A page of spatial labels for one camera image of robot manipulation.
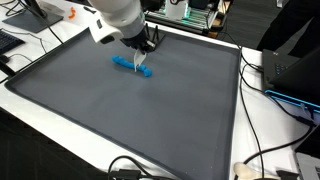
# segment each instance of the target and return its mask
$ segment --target blue light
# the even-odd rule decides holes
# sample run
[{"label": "blue light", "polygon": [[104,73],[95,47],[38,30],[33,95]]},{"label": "blue light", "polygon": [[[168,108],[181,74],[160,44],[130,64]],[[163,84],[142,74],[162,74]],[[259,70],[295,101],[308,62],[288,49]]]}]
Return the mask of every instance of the blue light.
[{"label": "blue light", "polygon": [[[286,98],[301,102],[303,104],[308,104],[308,105],[314,106],[316,108],[320,108],[320,106],[318,106],[318,105],[315,105],[315,104],[312,104],[312,103],[309,103],[309,102],[306,102],[306,101],[303,101],[303,100],[300,100],[300,99],[297,99],[297,98],[294,98],[294,97],[291,97],[291,96],[287,96],[287,95],[284,95],[284,94],[281,94],[281,93],[278,93],[278,92],[275,92],[275,91],[272,91],[272,90],[266,90],[265,93],[274,93],[274,94],[277,94],[277,95],[280,95],[280,96],[283,96],[283,97],[286,97]],[[278,97],[275,97],[275,96],[271,96],[271,97],[276,99],[276,100],[280,100],[280,101],[283,101],[283,102],[286,102],[286,103],[301,107],[301,104],[297,104],[297,103],[294,103],[294,102],[291,102],[291,101],[288,101],[288,100],[285,100],[285,99],[281,99],[281,98],[278,98]]]},{"label": "blue light", "polygon": [[294,98],[294,97],[291,97],[291,96],[287,96],[287,95],[284,95],[284,94],[281,94],[281,93],[278,93],[278,92],[275,92],[275,91],[271,91],[271,90],[266,90],[265,93],[274,93],[274,94],[277,94],[277,95],[280,95],[280,96],[283,96],[283,97],[286,97],[286,98],[289,98],[289,99],[292,99],[292,100],[295,100],[295,101],[299,101],[299,102],[302,102],[303,104],[308,104],[308,105],[311,105],[311,106],[315,106],[317,108],[320,108],[320,106],[318,105],[315,105],[315,104],[312,104],[312,103],[309,103],[309,102],[306,102],[306,101],[303,101],[303,100],[300,100],[300,99],[297,99],[297,98]]}]

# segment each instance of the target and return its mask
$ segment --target cable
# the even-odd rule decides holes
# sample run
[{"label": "cable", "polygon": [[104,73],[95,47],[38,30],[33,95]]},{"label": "cable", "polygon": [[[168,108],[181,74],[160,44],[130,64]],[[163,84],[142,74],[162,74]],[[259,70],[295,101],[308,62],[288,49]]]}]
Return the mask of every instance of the cable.
[{"label": "cable", "polygon": [[144,174],[146,175],[142,175],[140,176],[140,178],[150,178],[150,179],[157,179],[157,180],[173,180],[171,178],[167,178],[167,177],[161,177],[161,176],[153,176],[151,175],[148,171],[146,171],[141,165],[140,163],[135,160],[134,158],[130,157],[130,156],[119,156],[117,158],[115,158],[110,166],[109,166],[109,169],[108,169],[108,180],[113,180],[113,177],[110,177],[110,174],[111,174],[111,170],[112,170],[112,166],[115,162],[117,162],[119,159],[127,159],[127,160],[130,160],[133,164],[135,164],[137,166],[137,168],[139,168],[140,171],[142,171]]},{"label": "cable", "polygon": [[13,56],[22,56],[32,63],[32,60],[23,54],[13,54],[13,55],[9,56],[9,58],[12,58]]},{"label": "cable", "polygon": [[16,0],[12,0],[12,1],[9,1],[9,2],[6,2],[6,3],[1,3],[0,6],[8,5],[8,4],[14,3],[15,1]]},{"label": "cable", "polygon": [[[301,119],[300,119],[300,117],[297,117],[297,116],[289,113],[277,100],[275,100],[275,99],[273,99],[272,97],[266,95],[265,93],[263,93],[263,91],[261,91],[261,90],[259,90],[259,89],[256,89],[256,88],[252,87],[251,85],[249,85],[249,84],[246,82],[246,80],[244,79],[244,77],[243,77],[243,73],[244,73],[244,70],[245,70],[246,66],[249,66],[249,65],[246,64],[246,65],[243,67],[242,71],[240,71],[240,75],[241,75],[241,80],[240,80],[240,93],[241,93],[242,102],[244,102],[244,101],[243,101],[243,92],[242,92],[242,81],[243,81],[243,82],[245,82],[245,84],[246,84],[249,88],[251,88],[251,89],[253,89],[253,90],[255,90],[255,91],[260,92],[262,95],[266,96],[267,98],[269,98],[270,100],[272,100],[273,102],[275,102],[275,103],[280,107],[280,109],[281,109],[284,113],[286,113],[286,114],[289,115],[290,117],[296,119],[297,121],[302,122]],[[289,143],[287,143],[287,144],[284,144],[284,145],[281,145],[281,146],[277,146],[277,147],[274,147],[274,148],[266,149],[266,150],[263,150],[263,151],[261,151],[261,149],[259,149],[259,152],[255,153],[254,155],[252,155],[252,156],[250,156],[248,159],[246,159],[246,160],[244,161],[244,164],[248,164],[252,159],[254,159],[254,158],[258,157],[258,156],[260,156],[260,158],[262,158],[262,155],[265,154],[265,153],[269,153],[269,152],[276,151],[276,150],[279,150],[279,149],[282,149],[282,148],[285,148],[285,147],[288,147],[288,146],[292,146],[292,145],[294,145],[294,144],[302,141],[303,139],[305,139],[305,138],[312,132],[313,127],[314,127],[314,123],[310,121],[310,123],[309,123],[309,129],[308,129],[308,131],[307,131],[302,137],[298,138],[298,139],[295,140],[295,141],[292,141],[292,142],[289,142]],[[237,175],[235,175],[234,180],[238,180],[238,176],[237,176]]]},{"label": "cable", "polygon": [[51,29],[51,27],[48,25],[48,22],[36,11],[34,11],[33,9],[29,8],[29,6],[27,6],[26,4],[24,4],[21,0],[18,0],[28,11],[30,11],[31,13],[37,15],[47,26],[47,28],[50,30],[50,32],[58,39],[58,41],[61,44],[64,44],[63,41],[57,36],[57,34],[55,32],[53,32],[53,30]]},{"label": "cable", "polygon": [[[223,6],[224,6],[224,13],[227,14],[227,5],[226,5],[226,1],[224,1],[224,0],[223,0]],[[226,19],[225,27],[226,27],[226,30],[225,30],[225,33],[226,33],[226,32],[228,32],[228,18]],[[225,37],[226,37],[226,34],[224,34],[224,36],[221,39],[221,41],[223,41]]]},{"label": "cable", "polygon": [[167,177],[162,177],[162,176],[140,176],[140,178],[149,178],[149,179],[154,179],[154,180],[174,180],[172,178],[167,178]]},{"label": "cable", "polygon": [[0,6],[9,10],[9,11],[6,12],[6,16],[10,17],[10,16],[13,16],[13,15],[19,14],[19,13],[21,13],[21,12],[23,12],[23,11],[25,10],[25,9],[20,9],[19,11],[15,11],[14,9],[15,9],[19,4],[20,4],[20,3],[19,3],[19,1],[18,1],[17,4],[14,5],[12,8],[8,8],[8,7],[4,6],[4,5],[0,5]]},{"label": "cable", "polygon": [[6,80],[8,80],[8,77],[4,78],[2,81],[0,81],[0,84],[2,84],[3,82],[5,82]]},{"label": "cable", "polygon": [[208,22],[208,21],[209,21],[210,13],[211,13],[211,9],[208,11],[208,14],[205,16],[208,31],[210,30],[209,22]]},{"label": "cable", "polygon": [[[220,33],[226,34],[232,40],[232,42],[238,47],[238,49],[241,49],[240,45],[232,38],[232,36],[228,32],[220,32]],[[241,57],[242,57],[243,61],[246,64],[248,64],[248,66],[250,66],[252,69],[254,69],[254,70],[258,71],[258,72],[261,72],[261,73],[263,72],[263,68],[262,67],[249,63],[246,60],[246,58],[244,58],[243,53],[241,53]]]},{"label": "cable", "polygon": [[39,37],[37,37],[37,36],[35,36],[35,35],[31,34],[31,33],[13,32],[13,31],[6,30],[6,29],[4,29],[4,28],[0,28],[0,31],[6,31],[6,32],[12,33],[12,34],[30,35],[30,36],[32,36],[32,37],[34,37],[34,38],[36,38],[36,39],[39,39],[39,40],[40,40],[41,47],[42,47],[44,53],[47,54],[47,51],[46,51],[46,49],[45,49],[44,46],[43,46],[42,38],[39,38]]},{"label": "cable", "polygon": [[[254,137],[255,137],[255,139],[256,139],[259,152],[261,153],[262,151],[261,151],[260,142],[259,142],[257,133],[256,133],[254,127],[253,127],[253,124],[252,124],[252,122],[251,122],[250,115],[249,115],[249,113],[248,113],[248,109],[247,109],[246,103],[245,103],[245,101],[244,101],[243,92],[242,92],[242,81],[243,81],[243,79],[244,79],[244,78],[243,78],[243,72],[244,72],[244,70],[245,70],[245,68],[246,68],[247,66],[248,66],[248,64],[244,65],[244,66],[243,66],[243,69],[242,69],[242,72],[240,72],[240,74],[241,74],[241,80],[240,80],[240,97],[241,97],[241,101],[242,101],[242,104],[243,104],[245,113],[246,113],[246,115],[247,115],[247,118],[248,118],[250,127],[251,127],[252,132],[253,132],[253,134],[254,134]],[[261,169],[262,169],[262,178],[264,178],[264,163],[263,163],[262,154],[260,155],[260,161],[261,161]]]}]

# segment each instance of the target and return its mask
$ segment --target orange object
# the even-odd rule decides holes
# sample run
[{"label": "orange object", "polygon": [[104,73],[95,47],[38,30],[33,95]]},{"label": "orange object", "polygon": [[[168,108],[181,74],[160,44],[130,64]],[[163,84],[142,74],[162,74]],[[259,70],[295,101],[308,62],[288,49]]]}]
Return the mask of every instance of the orange object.
[{"label": "orange object", "polygon": [[72,14],[70,16],[68,16],[68,17],[69,17],[69,19],[73,19],[76,16],[76,10],[73,7],[71,7],[70,11],[71,11]]}]

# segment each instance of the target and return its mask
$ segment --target plug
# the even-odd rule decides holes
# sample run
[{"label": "plug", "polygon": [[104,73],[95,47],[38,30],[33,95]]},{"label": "plug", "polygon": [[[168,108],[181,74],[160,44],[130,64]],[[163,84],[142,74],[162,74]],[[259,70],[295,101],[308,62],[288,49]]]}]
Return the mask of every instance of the plug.
[{"label": "plug", "polygon": [[117,180],[139,180],[141,171],[120,169],[119,171],[111,171],[109,177],[116,178]]}]

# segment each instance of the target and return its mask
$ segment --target blue toy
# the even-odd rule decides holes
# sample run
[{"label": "blue toy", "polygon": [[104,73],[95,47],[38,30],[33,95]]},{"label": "blue toy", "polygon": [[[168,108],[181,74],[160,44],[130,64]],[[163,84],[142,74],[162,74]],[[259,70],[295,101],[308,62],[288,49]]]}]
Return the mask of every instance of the blue toy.
[{"label": "blue toy", "polygon": [[[134,64],[121,56],[112,56],[112,61],[126,68],[134,69]],[[149,77],[152,75],[152,70],[148,69],[147,66],[143,64],[141,64],[137,69],[139,71],[142,71],[145,77]]]}]

